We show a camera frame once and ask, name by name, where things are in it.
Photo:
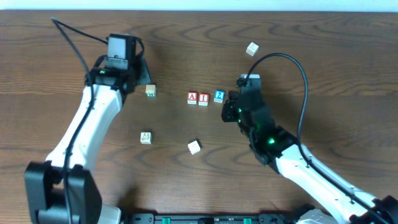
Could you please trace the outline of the red letter I block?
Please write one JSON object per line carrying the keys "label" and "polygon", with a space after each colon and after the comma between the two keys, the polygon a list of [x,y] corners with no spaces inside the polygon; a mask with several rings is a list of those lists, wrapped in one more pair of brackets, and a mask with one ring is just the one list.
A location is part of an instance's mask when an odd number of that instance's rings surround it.
{"label": "red letter I block", "polygon": [[208,106],[209,102],[209,94],[208,93],[200,93],[198,97],[198,105],[199,106]]}

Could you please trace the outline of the blue number 2 block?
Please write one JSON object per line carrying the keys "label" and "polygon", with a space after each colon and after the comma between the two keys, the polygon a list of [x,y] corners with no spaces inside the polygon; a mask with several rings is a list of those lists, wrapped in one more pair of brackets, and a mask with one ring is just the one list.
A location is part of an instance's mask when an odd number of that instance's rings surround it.
{"label": "blue number 2 block", "polygon": [[222,103],[224,101],[225,91],[223,90],[216,90],[214,94],[213,101],[215,103]]}

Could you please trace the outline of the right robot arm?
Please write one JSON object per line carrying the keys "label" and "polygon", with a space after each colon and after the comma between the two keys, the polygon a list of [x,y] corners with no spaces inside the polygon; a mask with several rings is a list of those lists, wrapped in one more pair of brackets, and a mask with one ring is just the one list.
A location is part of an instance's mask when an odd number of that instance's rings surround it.
{"label": "right robot arm", "polygon": [[221,117],[238,124],[261,164],[304,189],[338,223],[397,223],[397,199],[380,200],[321,163],[297,137],[275,125],[260,91],[230,91]]}

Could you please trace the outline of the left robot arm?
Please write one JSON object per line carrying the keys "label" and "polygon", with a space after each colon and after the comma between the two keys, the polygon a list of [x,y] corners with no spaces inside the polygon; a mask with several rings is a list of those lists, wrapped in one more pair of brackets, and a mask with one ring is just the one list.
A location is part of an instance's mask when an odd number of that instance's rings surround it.
{"label": "left robot arm", "polygon": [[105,205],[93,178],[103,139],[128,94],[150,83],[146,61],[111,65],[102,55],[85,80],[81,103],[62,140],[43,163],[24,173],[32,223],[120,223],[120,208]]}

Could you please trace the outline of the red letter A block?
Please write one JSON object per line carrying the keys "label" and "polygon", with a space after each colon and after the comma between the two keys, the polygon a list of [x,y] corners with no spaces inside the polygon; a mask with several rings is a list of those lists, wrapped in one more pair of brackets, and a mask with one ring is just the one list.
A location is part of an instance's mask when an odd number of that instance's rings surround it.
{"label": "red letter A block", "polygon": [[198,102],[198,93],[189,91],[187,94],[187,103],[189,105],[196,105]]}

